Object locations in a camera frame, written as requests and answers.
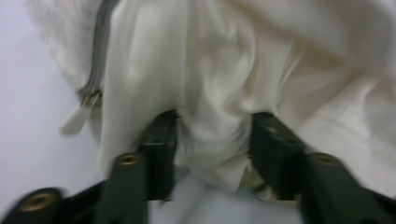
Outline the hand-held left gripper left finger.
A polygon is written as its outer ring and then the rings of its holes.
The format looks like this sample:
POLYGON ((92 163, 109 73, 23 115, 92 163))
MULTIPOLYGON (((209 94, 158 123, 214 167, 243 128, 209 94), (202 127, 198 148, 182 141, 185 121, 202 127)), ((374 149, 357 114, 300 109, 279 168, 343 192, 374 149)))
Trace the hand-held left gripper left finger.
POLYGON ((138 151, 148 165, 148 199, 167 201, 175 185, 174 157, 177 151, 177 112, 161 113, 144 131, 138 151))

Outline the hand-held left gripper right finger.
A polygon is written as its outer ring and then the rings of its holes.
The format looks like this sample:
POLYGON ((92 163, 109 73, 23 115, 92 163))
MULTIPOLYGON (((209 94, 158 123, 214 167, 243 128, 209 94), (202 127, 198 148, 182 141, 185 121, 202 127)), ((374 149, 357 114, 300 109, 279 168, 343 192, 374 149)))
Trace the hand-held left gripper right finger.
POLYGON ((277 117, 254 114, 250 158, 265 184, 281 201, 292 201, 298 181, 304 143, 277 117))

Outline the white garment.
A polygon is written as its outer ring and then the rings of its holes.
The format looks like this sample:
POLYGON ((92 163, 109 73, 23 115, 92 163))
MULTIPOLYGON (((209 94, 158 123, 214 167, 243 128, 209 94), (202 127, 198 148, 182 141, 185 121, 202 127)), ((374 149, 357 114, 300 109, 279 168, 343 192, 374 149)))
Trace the white garment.
POLYGON ((111 20, 98 163, 175 109, 176 164, 214 187, 261 181, 268 111, 366 187, 396 196, 396 0, 122 0, 111 20))

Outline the white mesh laundry bag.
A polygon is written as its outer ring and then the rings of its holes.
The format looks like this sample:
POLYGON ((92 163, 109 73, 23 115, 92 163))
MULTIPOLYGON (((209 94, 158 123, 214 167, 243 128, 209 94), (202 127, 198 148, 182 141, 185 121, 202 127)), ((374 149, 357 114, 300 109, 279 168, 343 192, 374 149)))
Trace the white mesh laundry bag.
POLYGON ((76 135, 102 129, 103 81, 113 10, 120 0, 22 0, 50 56, 78 98, 60 127, 76 135))

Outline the white table cover sheet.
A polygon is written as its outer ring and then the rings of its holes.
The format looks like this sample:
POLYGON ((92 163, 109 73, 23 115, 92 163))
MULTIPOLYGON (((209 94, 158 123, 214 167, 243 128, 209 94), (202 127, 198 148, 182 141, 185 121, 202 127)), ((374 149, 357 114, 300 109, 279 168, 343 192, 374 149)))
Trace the white table cover sheet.
MULTIPOLYGON (((22 0, 0 0, 0 221, 35 189, 74 195, 101 181, 90 129, 59 133, 76 104, 22 0)), ((212 189, 190 175, 171 202, 148 209, 149 224, 303 224, 293 207, 212 189)))

